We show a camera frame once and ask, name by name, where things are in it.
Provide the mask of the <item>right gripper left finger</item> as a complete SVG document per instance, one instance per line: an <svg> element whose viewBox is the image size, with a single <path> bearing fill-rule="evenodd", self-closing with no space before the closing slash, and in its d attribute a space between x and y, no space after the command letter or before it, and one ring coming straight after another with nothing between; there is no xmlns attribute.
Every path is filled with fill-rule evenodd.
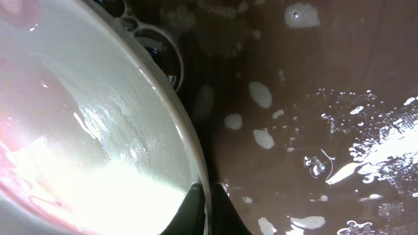
<svg viewBox="0 0 418 235"><path fill-rule="evenodd" d="M195 183L161 235L203 235L205 219L204 191L201 184Z"/></svg>

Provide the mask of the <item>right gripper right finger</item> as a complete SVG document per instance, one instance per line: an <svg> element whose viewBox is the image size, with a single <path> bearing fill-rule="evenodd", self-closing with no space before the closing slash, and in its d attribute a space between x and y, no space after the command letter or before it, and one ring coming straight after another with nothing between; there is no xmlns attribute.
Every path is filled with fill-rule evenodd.
<svg viewBox="0 0 418 235"><path fill-rule="evenodd" d="M251 235L221 184L212 188L212 217L215 235Z"/></svg>

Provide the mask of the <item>pale blue-grey plate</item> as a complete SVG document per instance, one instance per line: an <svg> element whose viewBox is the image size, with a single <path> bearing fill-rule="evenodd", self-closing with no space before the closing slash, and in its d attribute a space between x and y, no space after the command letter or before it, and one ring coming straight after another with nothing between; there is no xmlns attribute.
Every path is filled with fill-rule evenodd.
<svg viewBox="0 0 418 235"><path fill-rule="evenodd" d="M1 2L1 233L161 234L203 152L123 1Z"/></svg>

